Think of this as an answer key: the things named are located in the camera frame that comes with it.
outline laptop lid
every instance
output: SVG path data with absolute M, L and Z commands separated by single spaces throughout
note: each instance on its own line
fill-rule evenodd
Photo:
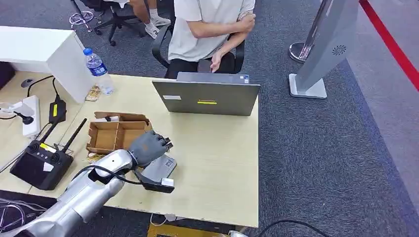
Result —
M 153 80 L 170 112 L 250 116 L 258 84 Z

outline yellow sticker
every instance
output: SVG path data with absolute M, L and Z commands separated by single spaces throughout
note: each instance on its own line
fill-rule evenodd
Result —
M 216 105 L 217 102 L 215 100 L 198 100 L 198 104 Z
M 54 112 L 52 112 L 52 116 L 53 116 L 53 117 L 57 116 L 57 108 L 58 108 L 58 105 L 57 105 L 57 104 L 55 104 L 55 105 L 54 105 Z
M 217 102 L 198 101 L 198 104 L 204 104 L 204 105 L 216 105 L 216 104 L 217 104 Z
M 45 143 L 41 143 L 41 144 L 40 144 L 40 147 L 42 147 L 42 148 L 44 148 L 45 150 L 47 150 L 47 151 L 49 151 L 49 152 L 52 152 L 52 153 L 55 153 L 55 152 L 57 151 L 56 149 L 54 149 L 54 148 L 50 147 L 49 145 L 47 145 L 47 144 L 45 144 Z

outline hand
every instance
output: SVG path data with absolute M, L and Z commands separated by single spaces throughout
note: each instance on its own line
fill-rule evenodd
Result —
M 240 32 L 250 32 L 254 27 L 255 14 L 249 14 L 244 16 L 238 23 L 240 24 Z
M 220 50 L 215 52 L 215 54 L 212 56 L 212 64 L 210 66 L 212 73 L 215 73 L 220 68 L 220 63 L 223 56 L 224 55 Z

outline paper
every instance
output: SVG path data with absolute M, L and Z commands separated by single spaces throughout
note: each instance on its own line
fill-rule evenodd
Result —
M 182 100 L 178 95 L 164 95 L 165 100 Z
M 54 168 L 54 166 L 52 166 L 51 164 L 45 162 L 43 164 L 43 170 L 46 172 L 51 172 L 51 170 Z

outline cardboard box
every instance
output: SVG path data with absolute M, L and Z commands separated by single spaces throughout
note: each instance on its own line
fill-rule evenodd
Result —
M 97 154 L 127 150 L 135 138 L 153 129 L 150 121 L 142 114 L 95 112 L 94 115 L 97 119 L 119 116 L 118 121 L 90 122 L 90 141 L 86 149 Z

